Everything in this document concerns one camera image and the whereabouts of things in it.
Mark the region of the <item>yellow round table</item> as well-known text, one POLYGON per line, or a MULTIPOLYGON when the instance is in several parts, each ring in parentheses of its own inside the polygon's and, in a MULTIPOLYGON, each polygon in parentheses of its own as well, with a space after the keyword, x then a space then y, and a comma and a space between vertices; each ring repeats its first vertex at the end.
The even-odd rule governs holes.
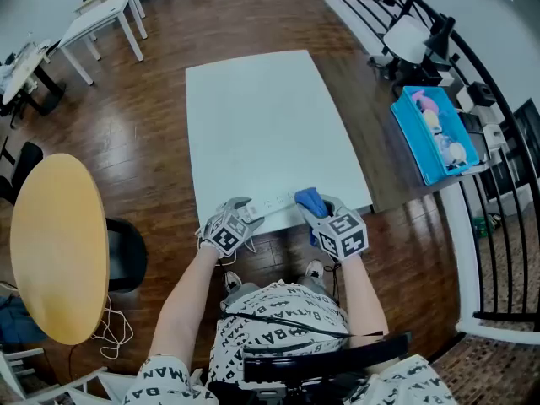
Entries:
POLYGON ((10 259, 25 308, 51 339, 85 342, 103 316, 109 242, 99 190, 69 154, 44 158, 13 208, 10 259))

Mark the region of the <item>white power strip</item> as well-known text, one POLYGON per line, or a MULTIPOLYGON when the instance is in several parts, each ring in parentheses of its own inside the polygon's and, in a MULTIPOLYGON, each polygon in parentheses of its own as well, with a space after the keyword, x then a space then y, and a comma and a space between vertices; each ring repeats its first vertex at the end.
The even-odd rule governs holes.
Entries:
POLYGON ((266 218, 295 205, 294 192, 282 192, 268 199, 252 198, 240 209, 240 216, 248 223, 266 218))

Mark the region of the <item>white rectangular desk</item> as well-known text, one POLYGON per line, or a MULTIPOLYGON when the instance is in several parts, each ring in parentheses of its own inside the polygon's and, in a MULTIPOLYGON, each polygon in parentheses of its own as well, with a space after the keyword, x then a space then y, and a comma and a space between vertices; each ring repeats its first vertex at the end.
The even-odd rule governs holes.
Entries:
POLYGON ((90 35, 104 26, 117 21, 129 42, 136 58, 142 62, 144 60, 143 53, 138 45, 135 35, 132 32, 127 17, 124 14, 126 7, 129 7, 132 16, 138 27, 139 34, 143 40, 148 38, 146 29, 143 25, 143 15, 138 11, 135 0, 106 0, 98 6, 78 16, 68 27, 67 32, 58 43, 59 50, 71 63, 76 72, 81 76, 84 82, 91 86, 94 80, 88 75, 86 70, 81 66, 77 58, 68 49, 76 41, 82 41, 94 57, 96 61, 101 59, 101 55, 93 45, 90 35))

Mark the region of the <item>round white table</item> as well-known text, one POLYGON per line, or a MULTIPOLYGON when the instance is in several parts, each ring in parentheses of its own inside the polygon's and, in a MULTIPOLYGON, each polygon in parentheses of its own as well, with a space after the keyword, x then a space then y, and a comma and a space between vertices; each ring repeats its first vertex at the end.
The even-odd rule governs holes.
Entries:
POLYGON ((20 52, 12 64, 4 65, 11 72, 3 77, 4 86, 0 87, 2 105, 8 105, 16 97, 20 97, 42 116, 48 115, 57 107, 64 96, 66 84, 62 81, 54 81, 41 66, 41 62, 48 59, 47 52, 50 46, 51 41, 44 40, 32 50, 20 52), (37 78, 49 90, 42 104, 33 100, 30 93, 24 90, 26 83, 32 77, 37 78))

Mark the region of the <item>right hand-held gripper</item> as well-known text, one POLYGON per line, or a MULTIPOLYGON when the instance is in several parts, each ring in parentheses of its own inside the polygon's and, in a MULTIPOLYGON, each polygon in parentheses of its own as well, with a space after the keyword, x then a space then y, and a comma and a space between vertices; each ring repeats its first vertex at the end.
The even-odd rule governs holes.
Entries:
POLYGON ((320 199, 324 205, 321 209, 323 218, 300 202, 296 203, 305 222, 314 230, 318 247, 339 261, 367 250, 367 227, 359 214, 348 209, 337 197, 321 194, 320 199))

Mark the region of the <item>green crate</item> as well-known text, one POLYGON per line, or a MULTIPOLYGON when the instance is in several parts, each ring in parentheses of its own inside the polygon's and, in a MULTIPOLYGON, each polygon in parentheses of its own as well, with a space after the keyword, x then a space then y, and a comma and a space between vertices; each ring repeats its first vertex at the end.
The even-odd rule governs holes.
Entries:
POLYGON ((486 217, 477 216, 473 219, 474 233, 478 238, 488 236, 488 230, 493 232, 502 224, 502 218, 497 213, 488 213, 486 217))

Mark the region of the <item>black chest mount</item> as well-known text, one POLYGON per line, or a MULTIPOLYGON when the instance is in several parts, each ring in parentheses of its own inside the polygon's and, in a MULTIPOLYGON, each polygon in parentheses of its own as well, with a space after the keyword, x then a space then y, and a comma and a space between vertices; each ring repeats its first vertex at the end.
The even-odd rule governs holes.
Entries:
POLYGON ((408 354, 411 332, 361 345, 353 337, 283 347, 245 348, 243 381, 308 381, 356 372, 408 354))

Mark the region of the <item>black metal railing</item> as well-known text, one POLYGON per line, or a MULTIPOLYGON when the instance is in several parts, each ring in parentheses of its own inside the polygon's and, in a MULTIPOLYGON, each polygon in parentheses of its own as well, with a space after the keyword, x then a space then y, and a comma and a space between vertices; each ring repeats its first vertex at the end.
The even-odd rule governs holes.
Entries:
POLYGON ((448 58, 428 56, 412 64, 395 56, 383 43, 385 33, 403 16, 420 20, 436 33, 446 16, 433 10, 423 0, 328 0, 329 6, 352 30, 367 29, 379 51, 370 53, 368 64, 381 71, 388 82, 388 93, 398 99, 405 86, 441 87, 448 94, 472 143, 480 164, 434 185, 427 186, 420 174, 413 153, 389 105, 369 104, 359 107, 359 91, 353 84, 338 88, 343 123, 359 158, 368 159, 368 147, 383 162, 368 175, 371 207, 385 211, 410 200, 435 192, 446 183, 460 183, 465 176, 474 179, 478 200, 502 203, 504 196, 516 195, 529 186, 537 214, 540 236, 540 147, 530 146, 517 118, 511 113, 499 87, 473 49, 456 31, 449 41, 448 58), (487 84, 496 99, 490 107, 474 105, 467 86, 478 81, 487 84))

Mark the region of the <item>grey trousers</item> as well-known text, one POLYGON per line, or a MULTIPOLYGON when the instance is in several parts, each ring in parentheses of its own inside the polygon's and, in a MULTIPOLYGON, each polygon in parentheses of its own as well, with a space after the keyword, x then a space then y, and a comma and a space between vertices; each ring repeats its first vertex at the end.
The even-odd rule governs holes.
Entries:
MULTIPOLYGON (((300 276, 298 277, 296 283, 298 285, 305 286, 314 293, 322 294, 332 299, 332 295, 328 293, 325 288, 322 277, 300 276)), ((238 299, 250 293, 256 292, 259 289, 260 287, 254 283, 240 284, 240 280, 236 279, 235 285, 231 288, 229 294, 220 302, 220 308, 224 311, 238 299)))

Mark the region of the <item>patterned white shirt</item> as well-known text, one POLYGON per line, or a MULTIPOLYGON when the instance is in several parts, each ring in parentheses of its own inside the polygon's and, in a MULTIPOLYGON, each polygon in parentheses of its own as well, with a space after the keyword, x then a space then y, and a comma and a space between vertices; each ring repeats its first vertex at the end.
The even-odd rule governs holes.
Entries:
MULTIPOLYGON (((208 384, 191 382, 178 358, 155 355, 142 365, 122 405, 258 405, 258 387, 243 381, 243 350, 250 345, 283 347, 332 340, 348 330, 344 312, 328 297, 283 281, 245 295, 217 324, 208 384)), ((427 360, 408 357, 379 375, 362 375, 337 405, 457 405, 427 360)))

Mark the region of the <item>blue cloth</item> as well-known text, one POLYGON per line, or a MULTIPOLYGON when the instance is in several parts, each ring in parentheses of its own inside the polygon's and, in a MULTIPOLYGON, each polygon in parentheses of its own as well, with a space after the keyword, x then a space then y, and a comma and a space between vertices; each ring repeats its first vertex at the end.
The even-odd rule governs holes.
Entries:
MULTIPOLYGON (((315 187, 297 191, 294 194, 294 200, 296 203, 303 204, 316 216, 321 217, 321 209, 324 207, 324 205, 322 204, 320 194, 315 187)), ((312 246, 318 246, 317 238, 313 234, 313 231, 314 230, 310 227, 310 244, 312 246)))

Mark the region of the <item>black box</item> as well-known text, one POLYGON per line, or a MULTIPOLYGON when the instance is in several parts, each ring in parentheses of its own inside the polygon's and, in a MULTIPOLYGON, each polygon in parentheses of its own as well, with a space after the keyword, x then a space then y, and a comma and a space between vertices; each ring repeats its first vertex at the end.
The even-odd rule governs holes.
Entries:
POLYGON ((467 93, 473 104, 477 106, 490 107, 496 102, 491 88, 487 84, 478 81, 467 86, 467 93))

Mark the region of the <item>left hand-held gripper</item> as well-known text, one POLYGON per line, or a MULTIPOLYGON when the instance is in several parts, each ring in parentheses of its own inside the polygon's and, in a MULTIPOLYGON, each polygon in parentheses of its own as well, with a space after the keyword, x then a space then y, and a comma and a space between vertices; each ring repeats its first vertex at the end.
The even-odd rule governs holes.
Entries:
POLYGON ((216 214, 197 232, 199 243, 214 248, 219 257, 234 255, 265 221, 264 217, 244 220, 251 218, 247 207, 250 201, 250 197, 233 197, 219 205, 216 214))

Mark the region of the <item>blue bag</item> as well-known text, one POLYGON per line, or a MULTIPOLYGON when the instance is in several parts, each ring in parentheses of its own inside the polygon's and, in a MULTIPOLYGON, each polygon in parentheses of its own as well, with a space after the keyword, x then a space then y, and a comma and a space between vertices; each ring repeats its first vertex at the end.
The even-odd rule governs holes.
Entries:
POLYGON ((46 338, 18 296, 0 296, 0 343, 38 343, 46 338))

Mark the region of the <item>black desk lamp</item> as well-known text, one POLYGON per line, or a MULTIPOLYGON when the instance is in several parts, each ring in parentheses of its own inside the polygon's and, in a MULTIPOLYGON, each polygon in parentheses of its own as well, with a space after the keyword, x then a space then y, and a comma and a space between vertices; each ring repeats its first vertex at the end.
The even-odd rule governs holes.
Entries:
POLYGON ((429 57, 437 56, 443 61, 448 58, 449 41, 455 23, 456 20, 453 17, 446 18, 440 29, 424 42, 429 57))

